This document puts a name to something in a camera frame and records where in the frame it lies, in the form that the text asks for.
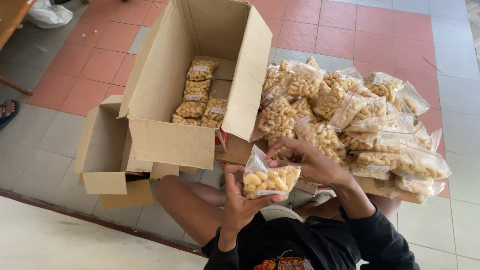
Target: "wooden board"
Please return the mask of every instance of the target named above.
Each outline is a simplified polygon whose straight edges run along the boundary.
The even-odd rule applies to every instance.
[[[0,0],[0,49],[34,3],[35,0]]]
[[[266,141],[256,141],[254,143],[248,143],[237,136],[230,134],[228,140],[228,152],[219,153],[215,152],[215,159],[218,161],[231,163],[231,164],[247,164],[248,158],[251,155],[253,145],[257,145],[265,153],[268,150],[268,144]],[[409,191],[401,190],[393,184],[393,181],[382,181],[369,177],[355,178],[360,187],[369,194],[375,194],[383,197],[390,197],[392,193],[396,199],[420,203],[416,194]]]

